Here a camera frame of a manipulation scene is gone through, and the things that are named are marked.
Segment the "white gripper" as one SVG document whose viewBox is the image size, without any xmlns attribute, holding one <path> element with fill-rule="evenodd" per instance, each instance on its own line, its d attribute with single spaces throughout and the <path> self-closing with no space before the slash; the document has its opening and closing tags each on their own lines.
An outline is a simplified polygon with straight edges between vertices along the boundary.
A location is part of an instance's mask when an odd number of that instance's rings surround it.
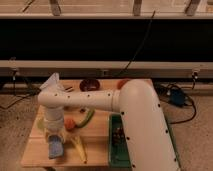
<svg viewBox="0 0 213 171">
<path fill-rule="evenodd" d="M 48 132 L 44 136 L 47 143 L 49 143 L 50 137 L 57 133 L 59 133 L 62 143 L 66 142 L 66 131 L 63 130 L 64 109 L 62 107 L 44 108 L 44 128 Z"/>
</svg>

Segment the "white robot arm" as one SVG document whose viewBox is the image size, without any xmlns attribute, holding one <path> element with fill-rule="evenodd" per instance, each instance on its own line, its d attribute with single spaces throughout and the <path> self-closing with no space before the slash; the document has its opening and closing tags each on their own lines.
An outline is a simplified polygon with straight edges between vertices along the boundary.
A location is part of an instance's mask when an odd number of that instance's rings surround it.
<svg viewBox="0 0 213 171">
<path fill-rule="evenodd" d="M 65 92 L 56 85 L 38 95 L 47 108 L 89 107 L 121 115 L 132 171 L 180 171 L 164 113 L 154 88 L 133 79 L 120 90 Z"/>
</svg>

